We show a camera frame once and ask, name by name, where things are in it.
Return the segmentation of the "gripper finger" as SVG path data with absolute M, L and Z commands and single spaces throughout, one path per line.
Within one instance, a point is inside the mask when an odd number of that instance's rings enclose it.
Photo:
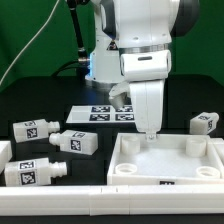
M 146 133 L 146 140 L 147 141 L 155 141 L 157 139 L 156 133 Z

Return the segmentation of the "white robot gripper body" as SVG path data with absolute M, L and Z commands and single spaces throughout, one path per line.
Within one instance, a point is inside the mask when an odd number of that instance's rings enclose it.
M 156 134 L 162 125 L 164 81 L 132 82 L 129 86 L 137 130 Z

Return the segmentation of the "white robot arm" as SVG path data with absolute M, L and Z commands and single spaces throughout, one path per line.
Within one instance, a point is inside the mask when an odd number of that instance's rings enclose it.
M 195 25 L 199 0 L 90 0 L 96 45 L 86 83 L 109 91 L 114 108 L 131 98 L 135 125 L 147 140 L 161 130 L 169 44 Z

